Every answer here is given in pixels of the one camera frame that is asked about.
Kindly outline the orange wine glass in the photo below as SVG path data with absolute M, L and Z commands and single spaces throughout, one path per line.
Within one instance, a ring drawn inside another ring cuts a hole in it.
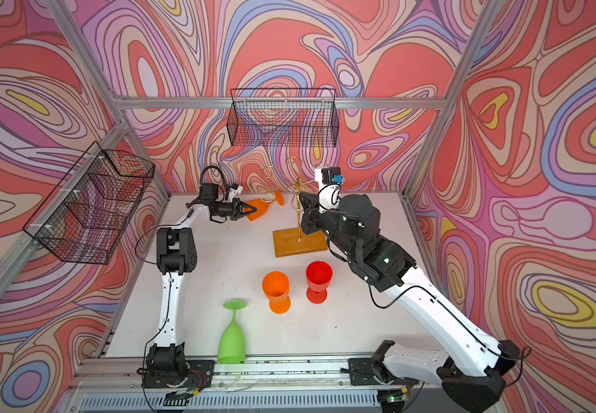
M 261 218 L 269 209 L 272 203 L 277 203 L 279 206 L 284 205 L 284 198 L 280 191 L 276 190 L 274 193 L 259 194 L 257 199 L 247 202 L 255 211 L 250 213 L 247 218 L 249 221 L 254 221 Z
M 263 278 L 262 289 L 273 313 L 284 314 L 290 309 L 290 283 L 287 275 L 279 271 L 268 273 Z

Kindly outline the red wine glass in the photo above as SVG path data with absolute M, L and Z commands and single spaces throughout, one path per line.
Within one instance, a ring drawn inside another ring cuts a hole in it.
M 332 282 L 332 267 L 325 262 L 315 261 L 306 268 L 307 299 L 313 304 L 322 304 L 327 300 L 327 288 Z

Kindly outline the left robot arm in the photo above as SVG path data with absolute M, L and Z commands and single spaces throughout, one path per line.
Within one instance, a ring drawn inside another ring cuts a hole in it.
M 179 342 L 179 304 L 187 275 L 196 269 L 198 257 L 193 224 L 203 215 L 212 223 L 225 224 L 258 211 L 241 201 L 242 187 L 228 183 L 220 167 L 205 167 L 199 179 L 196 199 L 186 204 L 178 222 L 156 227 L 156 258 L 160 272 L 162 301 L 157 332 L 145 344 L 145 356 L 138 374 L 146 389 L 187 387 L 191 368 L 185 359 L 184 344 Z

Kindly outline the green wine glass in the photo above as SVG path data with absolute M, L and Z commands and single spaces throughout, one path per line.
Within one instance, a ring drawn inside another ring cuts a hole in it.
M 223 307 L 232 312 L 232 318 L 220 337 L 217 361 L 220 364 L 239 364 L 246 359 L 246 338 L 238 324 L 237 313 L 246 308 L 246 303 L 230 300 Z

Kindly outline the wooden rack base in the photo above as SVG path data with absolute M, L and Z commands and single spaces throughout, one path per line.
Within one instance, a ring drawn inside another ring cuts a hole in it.
M 321 232 L 306 235 L 300 228 L 273 231 L 276 257 L 295 256 L 328 249 L 326 237 Z

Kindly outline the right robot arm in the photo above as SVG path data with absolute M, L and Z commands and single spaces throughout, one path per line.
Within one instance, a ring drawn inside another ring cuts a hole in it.
M 366 194 L 350 194 L 327 206 L 323 194 L 302 192 L 301 229 L 321 232 L 335 257 L 347 263 L 370 292 L 385 293 L 440 344 L 439 350 L 409 349 L 392 340 L 371 361 L 382 383 L 408 379 L 438 385 L 459 407 L 484 412 L 508 387 L 505 375 L 522 358 L 510 340 L 485 333 L 430 281 L 416 260 L 380 233 L 380 211 Z

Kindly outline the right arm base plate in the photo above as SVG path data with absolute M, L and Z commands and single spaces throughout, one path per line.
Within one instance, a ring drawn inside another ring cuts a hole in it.
M 349 358 L 347 368 L 341 368 L 340 372 L 349 376 L 353 386 L 402 385 L 413 387 L 419 383 L 415 379 L 394 376 L 382 363 L 372 361 L 370 358 Z

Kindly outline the aluminium mounting rail front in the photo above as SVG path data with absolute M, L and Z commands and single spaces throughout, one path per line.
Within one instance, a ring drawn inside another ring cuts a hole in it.
M 352 354 L 252 356 L 236 365 L 214 358 L 211 386 L 185 408 L 153 411 L 143 396 L 140 358 L 103 358 L 81 363 L 62 412 L 458 412 L 435 385 L 353 386 L 347 368 Z

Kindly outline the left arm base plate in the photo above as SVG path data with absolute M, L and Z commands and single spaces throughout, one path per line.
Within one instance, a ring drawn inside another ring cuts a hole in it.
M 185 408 L 212 383 L 215 363 L 210 360 L 187 361 L 137 369 L 143 396 L 153 411 Z

